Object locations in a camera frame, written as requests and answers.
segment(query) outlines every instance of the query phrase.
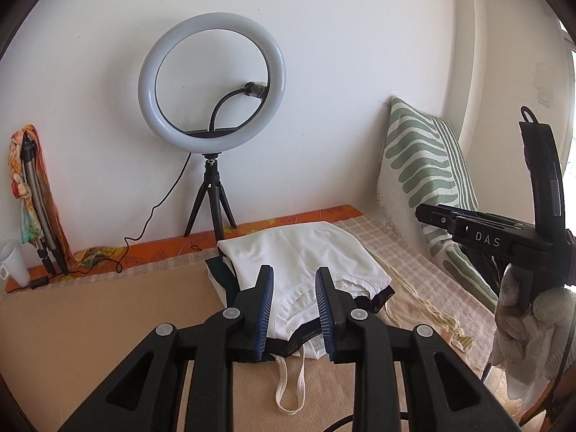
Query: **white strap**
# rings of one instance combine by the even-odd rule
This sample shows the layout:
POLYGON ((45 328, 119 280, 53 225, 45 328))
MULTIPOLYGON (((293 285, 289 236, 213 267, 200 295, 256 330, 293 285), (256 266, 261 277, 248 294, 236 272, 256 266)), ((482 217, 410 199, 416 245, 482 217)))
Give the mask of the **white strap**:
POLYGON ((286 384, 288 383, 288 370, 286 369, 286 360, 284 360, 284 357, 273 354, 274 359, 276 359, 276 363, 278 364, 278 370, 280 371, 280 381, 278 382, 278 387, 276 388, 276 406, 278 406, 278 410, 282 414, 286 414, 287 416, 292 416, 300 411, 302 406, 304 406, 304 400, 306 399, 306 382, 304 382, 304 346, 300 348, 299 353, 302 359, 302 366, 300 367, 300 375, 298 376, 297 386, 298 408, 293 411, 284 409, 280 405, 280 401, 282 401, 284 391, 286 390, 286 384))
POLYGON ((6 267, 2 263, 0 263, 0 279, 2 280, 8 279, 8 276, 10 276, 10 273, 8 273, 6 267))

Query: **pillow cover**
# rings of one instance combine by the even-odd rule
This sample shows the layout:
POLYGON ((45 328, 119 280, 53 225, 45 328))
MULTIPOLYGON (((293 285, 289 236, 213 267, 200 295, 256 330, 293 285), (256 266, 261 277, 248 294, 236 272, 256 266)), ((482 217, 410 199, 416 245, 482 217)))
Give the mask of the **pillow cover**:
POLYGON ((378 177, 378 202, 397 232, 489 310, 497 297, 460 246, 444 230, 418 222, 420 203, 476 211, 477 201, 451 126, 417 111, 398 97, 390 102, 390 124, 378 177))

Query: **towel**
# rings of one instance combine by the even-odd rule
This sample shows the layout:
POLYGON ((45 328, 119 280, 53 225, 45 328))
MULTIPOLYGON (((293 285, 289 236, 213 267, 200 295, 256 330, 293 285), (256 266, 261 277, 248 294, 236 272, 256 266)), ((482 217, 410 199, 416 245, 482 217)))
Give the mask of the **towel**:
POLYGON ((44 206, 50 227, 60 242, 62 252, 66 258, 68 269, 70 271, 76 270, 78 267, 92 268, 98 263, 99 259, 103 257, 113 258, 123 252, 123 248, 113 247, 93 247, 88 250, 77 252, 73 254, 70 250, 70 245, 58 214, 58 208, 54 202, 52 192, 50 191, 50 183, 48 182, 48 173, 44 162, 44 155, 40 145, 38 132, 34 125, 26 125, 21 130, 16 131, 10 139, 10 149, 8 154, 8 165, 10 166, 10 179, 12 180, 12 194, 14 198, 20 200, 20 234, 22 243, 31 243, 34 247, 38 248, 39 240, 44 237, 44 231, 38 220, 38 216, 32 204, 31 190, 24 180, 24 171, 22 170, 22 161, 20 160, 20 150, 24 134, 36 142, 38 153, 36 157, 36 175, 44 198, 44 206))
MULTIPOLYGON (((574 314, 576 293, 555 287, 543 292, 526 310, 516 304, 520 282, 508 265, 500 286, 496 307, 496 326, 490 362, 506 371, 508 398, 534 397, 535 385, 542 379, 554 380, 574 314)), ((576 358, 576 343, 572 343, 564 371, 576 358)))

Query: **white cup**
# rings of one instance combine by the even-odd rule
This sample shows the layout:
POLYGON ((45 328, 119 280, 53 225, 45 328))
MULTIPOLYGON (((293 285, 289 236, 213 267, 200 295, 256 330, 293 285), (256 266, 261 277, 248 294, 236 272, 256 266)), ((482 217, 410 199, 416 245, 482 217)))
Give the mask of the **white cup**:
POLYGON ((18 248, 18 244, 11 240, 0 252, 0 279, 10 276, 20 287, 26 287, 30 282, 30 273, 18 248))

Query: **window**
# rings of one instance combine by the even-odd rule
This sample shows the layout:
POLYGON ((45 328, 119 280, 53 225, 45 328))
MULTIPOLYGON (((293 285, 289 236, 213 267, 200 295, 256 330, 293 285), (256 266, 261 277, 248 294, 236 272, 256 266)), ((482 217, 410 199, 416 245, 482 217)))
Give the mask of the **window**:
POLYGON ((568 132, 570 133, 565 144, 565 154, 568 154, 566 160, 566 167, 563 173, 564 184, 564 205, 566 210, 566 228, 570 229, 572 233, 576 234, 576 129, 574 129, 574 120, 576 112, 576 46, 572 42, 570 35, 567 33, 566 28, 560 22, 560 29, 566 42, 568 60, 570 63, 571 74, 571 96, 570 96, 570 123, 568 132))

